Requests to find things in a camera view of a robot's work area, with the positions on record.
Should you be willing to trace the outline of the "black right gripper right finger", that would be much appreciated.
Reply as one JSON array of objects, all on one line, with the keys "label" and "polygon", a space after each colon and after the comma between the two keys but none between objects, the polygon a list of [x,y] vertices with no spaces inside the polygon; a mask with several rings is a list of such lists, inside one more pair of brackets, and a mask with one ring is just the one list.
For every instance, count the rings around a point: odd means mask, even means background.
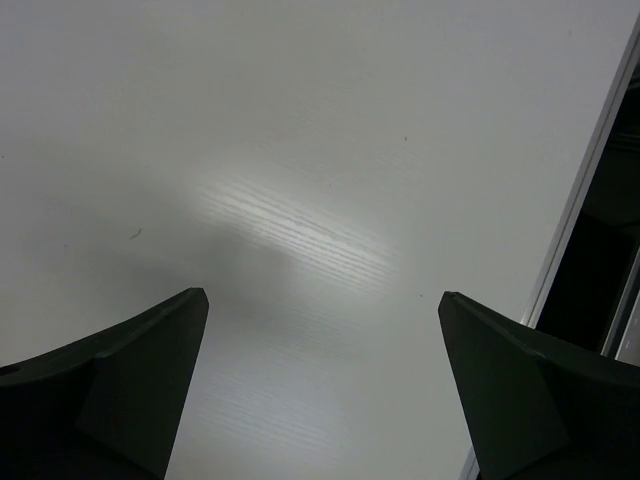
[{"label": "black right gripper right finger", "polygon": [[458,292],[438,315],[483,478],[638,478],[638,367]]}]

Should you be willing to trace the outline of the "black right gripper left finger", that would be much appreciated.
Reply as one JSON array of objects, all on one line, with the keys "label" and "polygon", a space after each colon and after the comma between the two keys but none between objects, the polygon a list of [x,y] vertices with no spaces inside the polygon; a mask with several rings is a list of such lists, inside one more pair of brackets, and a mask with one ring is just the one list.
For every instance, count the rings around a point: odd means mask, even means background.
[{"label": "black right gripper left finger", "polygon": [[4,479],[162,479],[208,316],[189,288],[1,369]]}]

